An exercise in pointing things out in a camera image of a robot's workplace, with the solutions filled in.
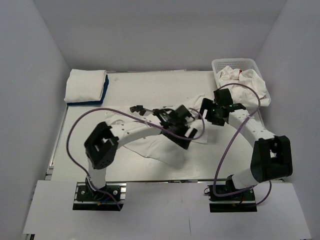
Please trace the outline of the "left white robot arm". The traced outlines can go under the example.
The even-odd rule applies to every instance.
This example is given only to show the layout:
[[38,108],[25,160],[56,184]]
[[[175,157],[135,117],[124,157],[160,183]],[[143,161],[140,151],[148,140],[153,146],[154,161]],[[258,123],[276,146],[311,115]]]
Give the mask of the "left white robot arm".
[[188,149],[190,142],[199,137],[198,130],[191,127],[189,119],[195,119],[191,109],[180,105],[177,109],[156,108],[151,111],[155,122],[143,120],[115,109],[108,109],[133,121],[123,125],[111,126],[100,122],[84,142],[88,159],[86,184],[88,193],[99,200],[107,193],[106,169],[113,163],[119,148],[150,136],[163,135],[182,149]]

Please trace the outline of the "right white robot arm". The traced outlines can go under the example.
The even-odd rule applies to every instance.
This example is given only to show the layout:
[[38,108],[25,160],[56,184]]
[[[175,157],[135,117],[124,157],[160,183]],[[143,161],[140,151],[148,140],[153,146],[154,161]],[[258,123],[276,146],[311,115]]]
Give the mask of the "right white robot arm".
[[222,192],[216,190],[218,173],[214,176],[212,191],[218,198],[233,200],[244,191],[271,180],[289,177],[293,174],[291,142],[285,135],[277,136],[257,122],[241,103],[233,102],[229,89],[214,91],[214,99],[204,98],[200,114],[211,124],[229,124],[236,129],[231,138],[234,142],[241,134],[252,146],[253,152],[249,168],[227,177]]

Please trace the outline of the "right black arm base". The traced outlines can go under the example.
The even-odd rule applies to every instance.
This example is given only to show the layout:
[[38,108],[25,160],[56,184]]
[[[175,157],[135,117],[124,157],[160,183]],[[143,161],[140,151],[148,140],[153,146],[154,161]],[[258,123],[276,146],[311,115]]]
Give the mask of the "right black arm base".
[[256,198],[253,189],[242,193],[218,197],[214,195],[213,185],[208,185],[203,193],[209,198],[211,213],[252,213],[257,212]]

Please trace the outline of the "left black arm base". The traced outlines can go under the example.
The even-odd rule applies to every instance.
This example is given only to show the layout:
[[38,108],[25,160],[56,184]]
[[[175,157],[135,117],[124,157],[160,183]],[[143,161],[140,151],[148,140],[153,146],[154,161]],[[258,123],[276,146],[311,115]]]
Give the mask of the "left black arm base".
[[125,203],[126,187],[126,183],[107,183],[103,191],[111,194],[117,202],[115,203],[108,194],[91,190],[85,182],[78,182],[72,209],[74,211],[119,212]]

